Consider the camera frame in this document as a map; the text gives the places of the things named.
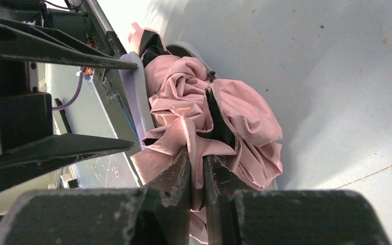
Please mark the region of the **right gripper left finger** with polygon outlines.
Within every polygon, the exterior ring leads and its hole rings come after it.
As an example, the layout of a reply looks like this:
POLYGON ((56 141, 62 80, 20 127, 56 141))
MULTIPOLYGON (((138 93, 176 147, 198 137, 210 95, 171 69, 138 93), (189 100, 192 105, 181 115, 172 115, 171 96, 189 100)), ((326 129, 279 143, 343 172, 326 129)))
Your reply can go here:
POLYGON ((188 244, 188 152, 141 188, 30 191, 0 222, 0 244, 188 244))

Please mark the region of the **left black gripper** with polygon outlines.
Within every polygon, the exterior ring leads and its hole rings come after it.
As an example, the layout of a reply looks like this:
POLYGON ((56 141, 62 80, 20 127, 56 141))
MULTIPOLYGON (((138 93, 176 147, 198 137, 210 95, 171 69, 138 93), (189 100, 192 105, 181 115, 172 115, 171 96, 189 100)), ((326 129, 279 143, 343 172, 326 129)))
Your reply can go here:
POLYGON ((40 92, 35 61, 136 70, 66 33, 0 18, 0 192, 62 167, 129 150, 133 142, 53 135, 51 96, 40 92))

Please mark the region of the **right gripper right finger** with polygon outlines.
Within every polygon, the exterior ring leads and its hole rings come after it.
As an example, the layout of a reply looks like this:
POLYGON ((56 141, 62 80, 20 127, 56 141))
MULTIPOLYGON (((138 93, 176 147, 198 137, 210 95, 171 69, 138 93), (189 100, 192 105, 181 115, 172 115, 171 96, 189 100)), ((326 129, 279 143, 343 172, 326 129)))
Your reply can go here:
POLYGON ((203 159, 210 244, 390 244, 352 190, 257 191, 220 157, 203 159))

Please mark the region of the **pink folding umbrella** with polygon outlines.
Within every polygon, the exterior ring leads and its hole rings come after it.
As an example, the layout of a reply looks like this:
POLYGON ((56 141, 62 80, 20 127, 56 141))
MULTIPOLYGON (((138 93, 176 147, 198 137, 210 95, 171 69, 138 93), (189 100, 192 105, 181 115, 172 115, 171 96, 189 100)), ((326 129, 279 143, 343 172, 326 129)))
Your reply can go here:
POLYGON ((130 54, 143 66, 139 92, 142 150, 131 159, 146 184, 187 149, 193 184, 190 236, 208 243, 203 158, 226 158, 226 167, 255 190, 266 190, 283 172, 282 129, 266 100, 243 81, 220 79, 188 45, 165 45, 152 29, 132 24, 130 54))

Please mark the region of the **white oval storage case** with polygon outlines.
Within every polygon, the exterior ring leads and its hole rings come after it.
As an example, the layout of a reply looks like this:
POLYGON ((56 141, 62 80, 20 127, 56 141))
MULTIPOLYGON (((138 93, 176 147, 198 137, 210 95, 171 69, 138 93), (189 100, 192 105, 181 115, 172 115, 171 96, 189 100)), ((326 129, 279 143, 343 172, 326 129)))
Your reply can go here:
POLYGON ((142 152, 175 155, 182 148, 206 154, 218 142, 210 137, 213 121, 206 87, 208 68, 186 46, 178 46, 186 56, 160 55, 147 66, 131 52, 123 60, 135 61, 138 69, 120 72, 128 89, 130 108, 142 152))

